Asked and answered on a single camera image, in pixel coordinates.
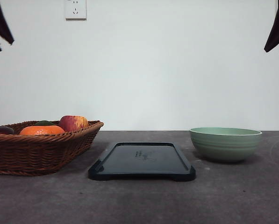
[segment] bowl rim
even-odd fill
[[[253,132],[257,132],[256,134],[211,134],[211,133],[202,133],[202,132],[198,132],[195,131],[194,129],[198,129],[198,128],[220,128],[220,129],[236,129],[236,130],[246,130],[246,131],[253,131]],[[255,136],[255,135],[261,135],[263,134],[261,131],[258,130],[252,130],[252,129],[246,129],[246,128],[235,128],[235,127],[195,127],[189,130],[190,132],[193,133],[198,133],[198,134],[209,134],[209,135],[221,135],[221,136]]]

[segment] green fruit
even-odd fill
[[[51,126],[51,125],[56,125],[56,124],[52,123],[51,121],[41,120],[36,122],[33,126]]]

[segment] white wall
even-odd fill
[[[0,125],[66,114],[103,130],[279,130],[274,0],[1,0]]]

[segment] dark fruit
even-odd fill
[[[11,127],[0,126],[0,134],[14,134],[14,130]]]

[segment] orange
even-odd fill
[[[56,125],[53,126],[28,126],[22,129],[20,135],[38,135],[38,134],[61,134],[64,130]]]

